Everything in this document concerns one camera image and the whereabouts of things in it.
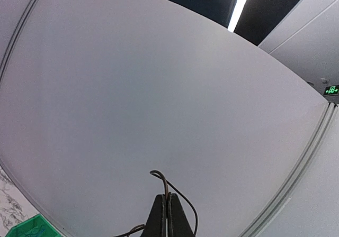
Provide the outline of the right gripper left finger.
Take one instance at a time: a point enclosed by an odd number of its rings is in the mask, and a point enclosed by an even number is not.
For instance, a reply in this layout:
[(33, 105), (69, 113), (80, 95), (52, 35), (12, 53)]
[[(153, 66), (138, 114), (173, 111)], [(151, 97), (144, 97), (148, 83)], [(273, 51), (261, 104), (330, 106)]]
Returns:
[(156, 195), (150, 210), (142, 237), (165, 237), (167, 221), (167, 200), (165, 195)]

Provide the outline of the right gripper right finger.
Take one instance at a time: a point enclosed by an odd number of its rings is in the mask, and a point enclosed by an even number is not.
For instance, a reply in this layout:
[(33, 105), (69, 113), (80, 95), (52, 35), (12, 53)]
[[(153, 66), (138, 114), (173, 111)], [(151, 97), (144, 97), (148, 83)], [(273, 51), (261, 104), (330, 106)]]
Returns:
[(167, 201), (167, 235), (169, 237), (193, 237), (193, 231), (175, 193), (170, 193)]

